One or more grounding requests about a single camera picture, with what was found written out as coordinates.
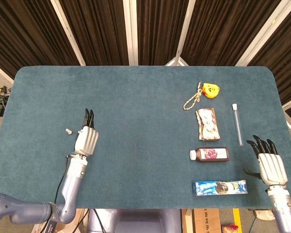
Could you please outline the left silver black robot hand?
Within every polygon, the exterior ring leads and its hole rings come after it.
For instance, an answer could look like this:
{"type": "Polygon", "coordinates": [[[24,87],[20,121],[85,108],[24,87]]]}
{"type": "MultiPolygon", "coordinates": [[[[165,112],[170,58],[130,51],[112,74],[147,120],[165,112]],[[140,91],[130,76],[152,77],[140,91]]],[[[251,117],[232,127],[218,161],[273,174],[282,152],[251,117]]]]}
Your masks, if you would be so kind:
{"type": "Polygon", "coordinates": [[[81,129],[76,137],[74,152],[86,157],[91,156],[94,153],[98,137],[99,133],[94,127],[94,112],[92,109],[86,108],[81,129]]]}

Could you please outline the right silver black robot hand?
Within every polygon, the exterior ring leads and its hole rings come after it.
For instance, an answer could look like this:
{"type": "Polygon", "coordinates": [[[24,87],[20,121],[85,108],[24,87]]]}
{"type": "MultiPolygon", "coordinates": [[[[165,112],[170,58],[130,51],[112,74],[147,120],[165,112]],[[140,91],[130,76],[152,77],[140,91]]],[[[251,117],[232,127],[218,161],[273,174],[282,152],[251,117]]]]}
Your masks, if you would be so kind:
{"type": "Polygon", "coordinates": [[[262,140],[253,135],[254,141],[246,142],[252,147],[259,164],[259,172],[252,172],[243,168],[245,174],[262,180],[267,186],[286,187],[288,177],[281,156],[277,153],[274,142],[270,139],[262,140]]]}

